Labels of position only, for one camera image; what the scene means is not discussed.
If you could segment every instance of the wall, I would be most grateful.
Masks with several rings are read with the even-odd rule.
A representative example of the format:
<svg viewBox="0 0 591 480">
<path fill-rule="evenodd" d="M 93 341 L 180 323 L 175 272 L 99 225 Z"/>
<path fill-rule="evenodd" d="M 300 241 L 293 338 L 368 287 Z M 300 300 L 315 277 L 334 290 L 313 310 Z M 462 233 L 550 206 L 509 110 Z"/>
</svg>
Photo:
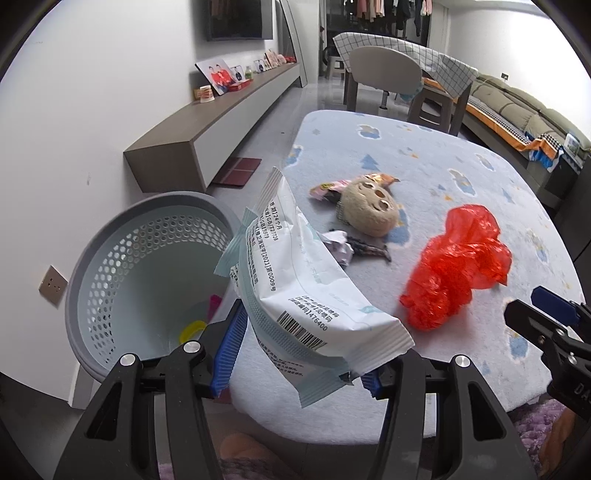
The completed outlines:
<svg viewBox="0 0 591 480">
<path fill-rule="evenodd" d="M 451 10 L 447 52 L 481 73 L 509 74 L 591 138 L 591 79 L 552 20 L 506 10 Z"/>
<path fill-rule="evenodd" d="M 318 82 L 320 49 L 320 2 L 319 0 L 290 0 L 290 6 L 300 39 L 308 82 L 316 83 Z"/>
<path fill-rule="evenodd" d="M 429 40 L 427 46 L 433 50 L 447 53 L 449 47 L 449 9 L 441 4 L 433 3 L 431 23 L 429 23 Z"/>
<path fill-rule="evenodd" d="M 142 198 L 123 150 L 191 101 L 196 60 L 245 65 L 277 48 L 206 42 L 199 3 L 63 0 L 0 83 L 0 371 L 25 385 L 69 396 L 64 302 L 37 289 L 50 264 L 69 278 L 96 231 Z"/>
</svg>

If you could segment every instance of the tv cabinet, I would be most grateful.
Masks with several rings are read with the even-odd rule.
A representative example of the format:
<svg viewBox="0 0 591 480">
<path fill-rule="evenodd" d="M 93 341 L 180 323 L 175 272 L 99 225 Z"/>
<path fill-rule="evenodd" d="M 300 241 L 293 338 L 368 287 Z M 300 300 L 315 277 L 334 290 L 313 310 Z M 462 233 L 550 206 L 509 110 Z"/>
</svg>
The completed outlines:
<svg viewBox="0 0 591 480">
<path fill-rule="evenodd" d="M 250 129 L 299 77 L 299 63 L 255 74 L 244 90 L 190 103 L 149 130 L 124 152 L 142 192 L 205 192 Z"/>
</svg>

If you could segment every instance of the dining table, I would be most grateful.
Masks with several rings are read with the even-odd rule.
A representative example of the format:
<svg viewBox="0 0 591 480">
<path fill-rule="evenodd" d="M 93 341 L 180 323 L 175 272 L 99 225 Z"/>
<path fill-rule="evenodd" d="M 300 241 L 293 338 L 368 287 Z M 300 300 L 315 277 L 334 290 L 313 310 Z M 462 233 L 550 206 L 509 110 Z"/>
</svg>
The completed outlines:
<svg viewBox="0 0 591 480">
<path fill-rule="evenodd" d="M 505 306 L 531 304 L 542 285 L 567 300 L 584 301 L 573 262 L 535 194 L 504 158 L 480 145 L 427 127 L 344 111 L 316 111 L 300 127 L 282 171 L 296 202 L 319 233 L 331 229 L 386 245 L 391 262 L 353 256 L 345 271 L 369 302 L 399 318 L 415 350 L 449 362 L 457 354 L 477 366 L 506 411 L 541 395 L 551 377 L 541 352 L 505 325 Z M 336 216 L 335 205 L 310 196 L 310 189 L 335 180 L 382 172 L 399 208 L 397 224 L 383 238 L 368 238 Z M 484 205 L 512 254 L 506 285 L 473 290 L 472 301 L 443 325 L 417 330 L 407 322 L 400 296 L 429 239 L 445 231 L 448 212 Z M 249 327 L 230 381 L 234 406 L 283 437 L 319 444 L 376 444 L 387 401 L 352 385 L 301 408 L 296 389 L 258 345 Z M 428 395 L 424 434 L 436 428 L 435 402 Z"/>
<path fill-rule="evenodd" d="M 367 33 L 345 32 L 334 37 L 335 47 L 345 64 L 345 93 L 343 103 L 349 112 L 357 106 L 358 83 L 351 74 L 349 55 L 363 46 L 391 48 L 411 57 L 427 76 L 427 81 L 435 80 L 456 103 L 449 134 L 457 135 L 462 126 L 466 105 L 470 97 L 472 83 L 478 76 L 478 70 L 458 59 L 450 57 L 432 48 L 402 40 L 401 38 L 384 37 Z"/>
</svg>

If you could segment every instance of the sofa cushion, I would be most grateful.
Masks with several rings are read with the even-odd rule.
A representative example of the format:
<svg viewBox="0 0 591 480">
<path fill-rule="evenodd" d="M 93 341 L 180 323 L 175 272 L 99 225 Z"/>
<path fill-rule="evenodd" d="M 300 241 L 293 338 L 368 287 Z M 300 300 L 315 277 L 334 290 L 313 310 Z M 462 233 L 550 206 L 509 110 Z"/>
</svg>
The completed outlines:
<svg viewBox="0 0 591 480">
<path fill-rule="evenodd" d="M 519 97 L 516 97 L 515 95 L 513 95 L 511 92 L 507 91 L 507 92 L 503 92 L 503 94 L 509 99 L 512 100 L 513 102 L 515 102 L 517 105 L 519 105 L 520 107 L 525 108 L 528 112 L 531 113 L 538 113 L 538 111 L 533 108 L 531 105 L 525 103 L 523 100 L 521 100 Z"/>
<path fill-rule="evenodd" d="M 564 135 L 570 133 L 579 140 L 581 150 L 591 150 L 591 142 L 589 139 L 585 137 L 581 130 L 579 130 L 568 118 L 562 115 L 562 113 L 552 110 L 551 108 L 544 108 L 540 113 L 545 119 L 549 120 L 551 124 L 557 126 L 561 133 Z"/>
<path fill-rule="evenodd" d="M 505 95 L 503 95 L 503 92 L 489 85 L 482 85 L 474 92 L 474 96 L 486 103 L 497 113 L 500 112 L 501 109 L 507 104 L 513 103 Z"/>
<path fill-rule="evenodd" d="M 545 105 L 542 102 L 540 102 L 536 97 L 530 95 L 527 92 L 524 92 L 523 90 L 519 90 L 518 88 L 514 87 L 507 87 L 507 91 L 516 96 L 518 99 L 530 105 L 530 107 L 532 107 L 536 111 L 540 111 L 543 108 L 546 108 Z"/>
<path fill-rule="evenodd" d="M 494 85 L 499 87 L 500 89 L 507 88 L 507 84 L 497 77 L 493 77 L 492 75 L 479 75 L 478 79 L 481 80 L 483 83 L 487 83 L 489 85 Z"/>
<path fill-rule="evenodd" d="M 516 103 L 505 105 L 499 113 L 521 131 L 525 130 L 527 122 L 533 116 L 532 112 Z"/>
<path fill-rule="evenodd" d="M 532 137 L 538 138 L 541 134 L 549 134 L 554 132 L 554 129 L 549 126 L 539 114 L 532 115 L 525 126 L 525 131 Z"/>
<path fill-rule="evenodd" d="M 474 92 L 476 91 L 476 89 L 480 88 L 482 86 L 482 82 L 478 79 L 474 80 L 474 82 L 472 83 L 472 87 L 470 87 L 470 95 L 474 95 Z"/>
</svg>

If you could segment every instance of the purple fabric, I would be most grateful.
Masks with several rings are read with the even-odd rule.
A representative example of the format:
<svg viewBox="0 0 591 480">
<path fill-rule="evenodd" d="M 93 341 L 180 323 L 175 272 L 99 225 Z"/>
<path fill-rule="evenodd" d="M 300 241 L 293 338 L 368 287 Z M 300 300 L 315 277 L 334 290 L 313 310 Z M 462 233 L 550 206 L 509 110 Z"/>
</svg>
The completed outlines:
<svg viewBox="0 0 591 480">
<path fill-rule="evenodd" d="M 565 406 L 558 400 L 550 399 L 542 404 L 522 405 L 509 412 L 509 418 L 517 429 L 527 453 L 530 454 L 536 472 L 541 468 L 538 458 L 540 449 L 552 429 L 552 424 L 564 409 Z"/>
</svg>

